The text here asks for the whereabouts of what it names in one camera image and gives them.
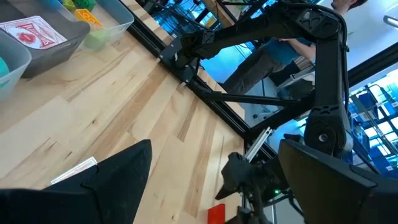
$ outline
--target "gray pants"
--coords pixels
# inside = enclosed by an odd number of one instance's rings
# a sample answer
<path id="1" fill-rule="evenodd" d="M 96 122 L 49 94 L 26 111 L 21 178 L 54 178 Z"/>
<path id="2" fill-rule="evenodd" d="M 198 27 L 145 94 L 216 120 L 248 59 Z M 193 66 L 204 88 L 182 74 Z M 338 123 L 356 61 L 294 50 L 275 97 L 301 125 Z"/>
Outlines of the gray pants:
<path id="1" fill-rule="evenodd" d="M 263 45 L 238 66 L 224 82 L 223 88 L 227 93 L 243 95 L 264 77 L 281 71 L 284 67 L 269 55 Z"/>

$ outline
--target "red card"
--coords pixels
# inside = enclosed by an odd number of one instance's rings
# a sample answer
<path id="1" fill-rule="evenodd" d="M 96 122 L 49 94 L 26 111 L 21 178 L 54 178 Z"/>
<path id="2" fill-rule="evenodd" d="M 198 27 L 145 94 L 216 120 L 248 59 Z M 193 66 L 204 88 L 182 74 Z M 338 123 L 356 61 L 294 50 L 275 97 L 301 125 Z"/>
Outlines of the red card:
<path id="1" fill-rule="evenodd" d="M 40 16 L 4 22 L 0 28 L 33 49 L 45 50 L 67 41 Z"/>

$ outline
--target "plastic bin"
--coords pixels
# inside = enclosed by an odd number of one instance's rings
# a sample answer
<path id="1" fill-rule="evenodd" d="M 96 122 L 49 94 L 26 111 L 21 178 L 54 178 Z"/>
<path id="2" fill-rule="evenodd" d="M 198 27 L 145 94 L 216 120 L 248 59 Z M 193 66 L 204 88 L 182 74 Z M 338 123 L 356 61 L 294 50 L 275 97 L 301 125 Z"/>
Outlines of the plastic bin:
<path id="1" fill-rule="evenodd" d="M 90 26 L 75 17 L 58 0 L 0 0 L 0 22 L 40 16 L 67 39 L 46 50 L 27 47 L 32 62 L 23 78 L 34 77 L 70 58 L 90 32 Z"/>
<path id="2" fill-rule="evenodd" d="M 7 75 L 0 77 L 0 101 L 2 101 L 12 92 L 32 60 L 32 56 L 18 40 L 0 30 L 0 57 L 6 62 L 10 71 Z"/>
<path id="3" fill-rule="evenodd" d="M 134 16 L 119 0 L 97 0 L 91 13 L 100 21 L 103 28 L 91 30 L 80 45 L 83 50 L 97 51 L 115 43 L 134 22 Z"/>

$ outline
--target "metal frame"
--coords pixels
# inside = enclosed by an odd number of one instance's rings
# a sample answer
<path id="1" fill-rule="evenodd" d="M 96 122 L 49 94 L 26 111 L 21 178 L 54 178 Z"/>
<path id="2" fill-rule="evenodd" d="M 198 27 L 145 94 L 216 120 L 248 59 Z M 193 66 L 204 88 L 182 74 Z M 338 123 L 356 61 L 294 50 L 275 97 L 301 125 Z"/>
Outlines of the metal frame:
<path id="1" fill-rule="evenodd" d="M 245 152 L 248 147 L 253 144 L 254 140 L 267 128 L 276 129 L 280 125 L 288 122 L 291 118 L 299 117 L 301 114 L 309 111 L 315 100 L 315 92 L 311 92 L 307 97 L 297 101 L 286 101 L 276 98 L 258 97 L 258 96 L 234 96 L 228 94 L 212 95 L 213 90 L 195 74 L 194 67 L 177 71 L 173 67 L 173 62 L 163 56 L 166 45 L 160 40 L 132 11 L 130 13 L 135 17 L 135 21 L 127 29 L 149 52 L 155 57 L 160 58 L 160 62 L 167 70 L 170 70 L 186 86 L 191 89 L 197 97 L 199 97 L 206 105 L 208 105 L 228 126 L 230 126 L 238 135 L 244 139 Z M 369 60 L 363 62 L 357 67 L 349 71 L 349 84 L 353 86 L 372 75 L 390 67 L 398 62 L 398 43 L 392 45 L 388 49 L 378 53 Z M 247 100 L 252 103 L 267 103 L 273 105 L 288 105 L 275 115 L 265 119 L 263 122 L 250 128 L 244 120 L 235 113 L 224 101 L 243 101 Z M 276 155 L 267 144 L 263 144 L 260 148 L 262 158 L 266 160 Z"/>

